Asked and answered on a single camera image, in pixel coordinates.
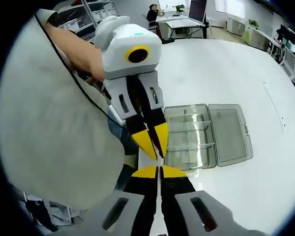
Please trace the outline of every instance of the office chair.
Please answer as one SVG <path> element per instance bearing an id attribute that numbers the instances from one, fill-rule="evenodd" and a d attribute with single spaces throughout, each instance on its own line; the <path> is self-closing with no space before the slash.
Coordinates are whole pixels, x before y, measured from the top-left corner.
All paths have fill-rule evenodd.
<path id="1" fill-rule="evenodd" d="M 142 14 L 142 16 L 143 16 L 144 19 L 147 21 L 147 29 L 148 29 L 149 31 L 155 32 L 155 31 L 156 31 L 156 25 L 150 27 L 149 24 L 150 24 L 151 22 L 156 22 L 156 21 L 148 21 L 148 20 L 147 20 L 147 16 L 146 16 L 145 14 Z"/>

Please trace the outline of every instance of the gray sleeve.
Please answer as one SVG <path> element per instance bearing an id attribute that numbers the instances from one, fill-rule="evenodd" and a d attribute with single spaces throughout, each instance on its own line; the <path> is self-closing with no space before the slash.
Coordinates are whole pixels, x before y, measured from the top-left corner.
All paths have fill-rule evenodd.
<path id="1" fill-rule="evenodd" d="M 36 13 L 39 21 L 41 22 L 41 24 L 44 26 L 47 21 L 49 20 L 49 18 L 54 15 L 57 14 L 56 11 L 51 11 L 51 10 L 46 10 L 46 9 L 39 9 Z"/>

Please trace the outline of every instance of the white robot part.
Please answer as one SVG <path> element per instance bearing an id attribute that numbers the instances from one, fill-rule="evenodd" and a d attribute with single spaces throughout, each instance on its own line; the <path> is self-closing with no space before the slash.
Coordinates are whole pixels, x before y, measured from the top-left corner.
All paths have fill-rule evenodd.
<path id="1" fill-rule="evenodd" d="M 155 33 L 135 24 L 127 24 L 114 29 L 113 35 L 107 50 L 103 51 L 106 79 L 155 70 L 162 46 Z"/>
<path id="2" fill-rule="evenodd" d="M 126 121 L 124 119 L 121 119 L 120 116 L 118 115 L 117 111 L 114 109 L 112 105 L 108 106 L 109 110 L 113 113 L 114 117 L 116 118 L 117 122 L 121 125 L 124 126 L 126 125 Z"/>
<path id="3" fill-rule="evenodd" d="M 122 25 L 129 24 L 130 17 L 128 16 L 108 16 L 98 25 L 95 31 L 94 46 L 104 51 L 107 49 L 110 40 L 108 37 L 112 31 Z"/>
<path id="4" fill-rule="evenodd" d="M 96 29 L 94 45 L 102 51 L 105 79 L 152 72 L 159 62 L 159 37 L 129 22 L 127 16 L 109 16 Z"/>
<path id="5" fill-rule="evenodd" d="M 113 113 L 119 123 L 136 115 L 127 88 L 130 76 L 140 80 L 152 110 L 163 107 L 155 71 L 162 41 L 155 33 L 129 22 L 126 16 L 109 16 L 98 25 L 94 38 L 95 47 L 102 51 L 103 84 L 112 97 Z"/>

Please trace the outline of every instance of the container lid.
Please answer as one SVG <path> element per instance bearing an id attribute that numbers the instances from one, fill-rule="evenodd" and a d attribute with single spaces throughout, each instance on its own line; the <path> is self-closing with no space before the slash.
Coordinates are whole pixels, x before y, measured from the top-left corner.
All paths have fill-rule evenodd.
<path id="1" fill-rule="evenodd" d="M 209 104 L 218 166 L 253 157 L 246 120 L 238 104 Z"/>

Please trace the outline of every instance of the black cable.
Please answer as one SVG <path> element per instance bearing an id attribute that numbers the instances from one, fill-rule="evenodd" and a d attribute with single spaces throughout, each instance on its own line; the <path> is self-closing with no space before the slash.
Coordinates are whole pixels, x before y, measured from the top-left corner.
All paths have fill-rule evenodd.
<path id="1" fill-rule="evenodd" d="M 207 21 L 207 23 L 208 23 L 208 27 L 210 28 L 211 36 L 212 36 L 213 39 L 215 39 L 214 36 L 213 36 L 213 33 L 212 33 L 211 24 L 210 24 L 209 21 Z"/>
<path id="2" fill-rule="evenodd" d="M 198 29 L 198 30 L 192 32 L 192 28 L 191 28 L 191 33 L 187 34 L 187 35 L 184 36 L 183 38 L 188 38 L 188 37 L 192 38 L 192 35 L 193 35 L 194 33 L 198 32 L 198 31 L 200 31 L 200 30 L 202 30 L 202 28 L 200 28 L 200 29 Z"/>
<path id="3" fill-rule="evenodd" d="M 53 49 L 55 50 L 55 53 L 57 54 L 57 56 L 59 57 L 59 59 L 61 60 L 62 64 L 64 65 L 64 67 L 69 71 L 71 77 L 73 78 L 74 82 L 76 83 L 76 85 L 79 87 L 79 89 L 81 90 L 81 92 L 83 93 L 83 95 L 88 99 L 88 101 L 93 104 L 95 107 L 97 107 L 111 122 L 113 122 L 114 124 L 116 124 L 117 126 L 119 126 L 120 128 L 125 129 L 124 127 L 122 127 L 120 124 L 118 124 L 116 121 L 114 121 L 113 119 L 111 119 L 108 114 L 106 114 L 104 112 L 103 109 L 101 109 L 90 97 L 89 95 L 85 92 L 85 90 L 82 88 L 82 86 L 80 85 L 77 77 L 73 74 L 73 72 L 70 70 L 69 66 L 65 63 L 65 61 L 63 60 L 62 56 L 60 55 L 58 49 L 56 48 L 54 42 L 52 41 L 52 39 L 50 38 L 50 36 L 48 35 L 48 33 L 46 32 L 45 28 L 42 26 L 41 22 L 39 21 L 38 17 L 35 15 L 35 18 L 39 24 L 39 26 L 41 27 L 41 29 L 44 31 L 46 37 L 48 38 L 49 42 L 51 43 L 51 46 L 53 47 Z"/>

